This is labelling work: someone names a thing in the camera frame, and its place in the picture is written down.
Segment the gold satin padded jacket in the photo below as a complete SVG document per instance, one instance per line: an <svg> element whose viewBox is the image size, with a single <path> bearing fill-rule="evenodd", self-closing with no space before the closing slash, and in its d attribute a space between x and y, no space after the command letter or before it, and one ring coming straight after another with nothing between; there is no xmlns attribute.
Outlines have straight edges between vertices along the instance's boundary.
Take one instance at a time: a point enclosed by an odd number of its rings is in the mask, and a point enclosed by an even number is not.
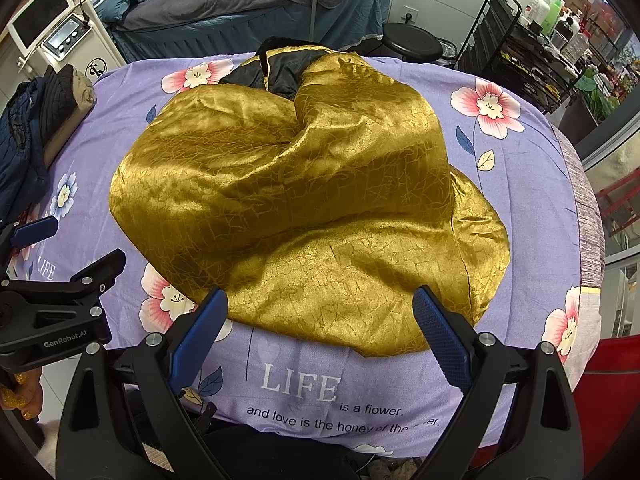
<svg viewBox="0 0 640 480"><path fill-rule="evenodd" d="M506 227L450 165L419 92L359 55L278 40L176 94L117 167L110 211L179 292L235 321L362 356L422 351L429 287L476 323Z"/></svg>

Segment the dark folded clothes pile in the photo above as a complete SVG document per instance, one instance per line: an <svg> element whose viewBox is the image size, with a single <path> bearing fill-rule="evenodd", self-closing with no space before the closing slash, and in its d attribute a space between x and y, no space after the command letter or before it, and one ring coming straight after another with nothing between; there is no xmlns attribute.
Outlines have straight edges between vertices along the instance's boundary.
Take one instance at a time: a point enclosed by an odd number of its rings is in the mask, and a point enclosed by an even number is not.
<svg viewBox="0 0 640 480"><path fill-rule="evenodd" d="M77 108L74 68L49 67L19 84L1 115L1 221L15 221L41 200L49 177L44 148Z"/></svg>

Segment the purple floral bed sheet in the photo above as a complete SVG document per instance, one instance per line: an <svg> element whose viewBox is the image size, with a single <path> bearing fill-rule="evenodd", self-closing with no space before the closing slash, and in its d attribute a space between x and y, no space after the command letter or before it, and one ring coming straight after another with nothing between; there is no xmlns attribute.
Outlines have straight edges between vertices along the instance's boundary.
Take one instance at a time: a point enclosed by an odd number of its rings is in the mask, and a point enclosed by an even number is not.
<svg viewBox="0 0 640 480"><path fill-rule="evenodd" d="M58 219L54 237L14 257L16 278L65 281L113 249L126 266L102 299L113 347L161 332L189 307L127 240L108 210L113 174L173 96L214 82L241 55L131 63L95 84L96 106L50 168L34 216ZM596 350L603 235L589 181L572 144L536 108L523 104L521 131L488 136L460 112L472 76L431 64L372 58L381 73L419 91L442 125L451 165L471 179L506 227L511 261L480 330L506 344L558 348L577 384ZM207 403L233 428L339 444L359 453L420 456L442 434L461 399L431 352L365 358L347 348L224 324L184 400Z"/></svg>

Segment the brown folded garment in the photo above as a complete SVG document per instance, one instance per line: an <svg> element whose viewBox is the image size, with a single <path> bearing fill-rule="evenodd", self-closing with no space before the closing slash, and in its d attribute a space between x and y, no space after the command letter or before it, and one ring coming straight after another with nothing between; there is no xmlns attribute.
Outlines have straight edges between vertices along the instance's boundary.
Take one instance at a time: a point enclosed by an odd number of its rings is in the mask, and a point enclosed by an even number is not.
<svg viewBox="0 0 640 480"><path fill-rule="evenodd" d="M43 76L40 134L47 168L58 157L80 123L96 105L91 80L73 65L48 66Z"/></svg>

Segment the white control unit machine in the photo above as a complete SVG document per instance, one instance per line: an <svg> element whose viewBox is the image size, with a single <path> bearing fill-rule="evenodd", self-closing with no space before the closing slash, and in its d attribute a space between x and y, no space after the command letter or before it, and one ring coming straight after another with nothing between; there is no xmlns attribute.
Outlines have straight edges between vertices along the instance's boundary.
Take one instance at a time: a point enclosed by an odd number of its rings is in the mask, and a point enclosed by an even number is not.
<svg viewBox="0 0 640 480"><path fill-rule="evenodd" d="M20 52L17 66L26 77L42 76L48 66L59 70L70 64L95 81L126 64L91 1L73 0L73 3L73 9L44 34L32 52L26 55Z"/></svg>

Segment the white monitor screen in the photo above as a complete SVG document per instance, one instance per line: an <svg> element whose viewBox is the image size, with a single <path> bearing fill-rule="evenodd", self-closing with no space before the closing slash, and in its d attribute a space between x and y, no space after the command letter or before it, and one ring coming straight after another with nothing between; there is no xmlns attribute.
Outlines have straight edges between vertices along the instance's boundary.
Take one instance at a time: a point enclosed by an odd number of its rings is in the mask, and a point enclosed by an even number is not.
<svg viewBox="0 0 640 480"><path fill-rule="evenodd" d="M29 54L44 34L74 7L73 0L28 0L6 29L22 55Z"/></svg>

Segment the massage bed teal cover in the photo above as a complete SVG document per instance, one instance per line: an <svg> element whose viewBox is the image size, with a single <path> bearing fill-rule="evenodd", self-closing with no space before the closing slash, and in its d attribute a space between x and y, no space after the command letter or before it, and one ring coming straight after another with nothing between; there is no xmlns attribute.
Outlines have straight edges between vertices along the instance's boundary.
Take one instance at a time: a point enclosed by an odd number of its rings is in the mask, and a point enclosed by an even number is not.
<svg viewBox="0 0 640 480"><path fill-rule="evenodd" d="M363 40L381 38L389 8L390 0L345 0L335 9L319 6L316 12L290 4L168 28L126 32L111 27L108 33L128 63L254 52L270 37L345 50Z"/></svg>

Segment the grey metal pole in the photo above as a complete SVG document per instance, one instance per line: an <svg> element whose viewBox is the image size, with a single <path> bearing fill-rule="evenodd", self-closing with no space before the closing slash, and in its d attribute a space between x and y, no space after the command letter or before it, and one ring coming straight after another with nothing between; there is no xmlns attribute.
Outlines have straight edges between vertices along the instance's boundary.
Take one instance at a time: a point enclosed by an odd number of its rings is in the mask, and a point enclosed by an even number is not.
<svg viewBox="0 0 640 480"><path fill-rule="evenodd" d="M318 0L311 0L308 39L312 44L314 43L314 31L316 30L317 9L318 9Z"/></svg>

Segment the black round stool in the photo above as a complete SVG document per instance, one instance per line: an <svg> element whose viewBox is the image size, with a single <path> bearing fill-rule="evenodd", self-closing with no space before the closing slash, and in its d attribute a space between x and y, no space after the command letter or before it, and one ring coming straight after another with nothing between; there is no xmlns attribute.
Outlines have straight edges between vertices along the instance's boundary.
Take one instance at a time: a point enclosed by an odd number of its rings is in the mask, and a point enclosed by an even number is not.
<svg viewBox="0 0 640 480"><path fill-rule="evenodd" d="M427 30L405 23L386 23L382 44L411 63L431 63L442 56L442 44Z"/></svg>

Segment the green bottle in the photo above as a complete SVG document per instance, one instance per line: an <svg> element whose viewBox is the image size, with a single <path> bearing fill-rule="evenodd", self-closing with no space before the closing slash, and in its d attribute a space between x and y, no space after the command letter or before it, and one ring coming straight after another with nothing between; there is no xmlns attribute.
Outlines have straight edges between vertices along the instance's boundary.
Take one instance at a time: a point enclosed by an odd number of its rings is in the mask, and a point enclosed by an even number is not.
<svg viewBox="0 0 640 480"><path fill-rule="evenodd" d="M546 3L548 4L548 12L541 23L541 33L544 36L548 36L550 34L556 20L559 18L563 6L563 0L546 0Z"/></svg>

